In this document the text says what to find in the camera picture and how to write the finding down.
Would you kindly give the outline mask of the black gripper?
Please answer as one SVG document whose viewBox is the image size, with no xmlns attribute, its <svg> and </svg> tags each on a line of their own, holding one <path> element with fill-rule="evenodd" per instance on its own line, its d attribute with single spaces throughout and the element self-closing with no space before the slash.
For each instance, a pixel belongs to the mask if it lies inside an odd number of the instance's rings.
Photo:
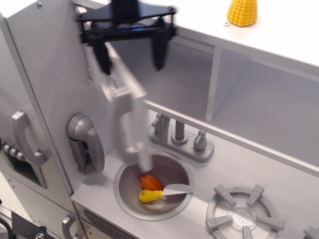
<svg viewBox="0 0 319 239">
<path fill-rule="evenodd" d="M 81 41 L 93 47 L 106 75 L 110 75 L 112 66 L 105 45 L 109 41 L 151 38 L 154 66 L 158 71 L 164 67 L 167 42 L 176 36 L 174 7 L 141 0 L 112 0 L 100 8 L 86 9 L 76 17 Z"/>
</svg>

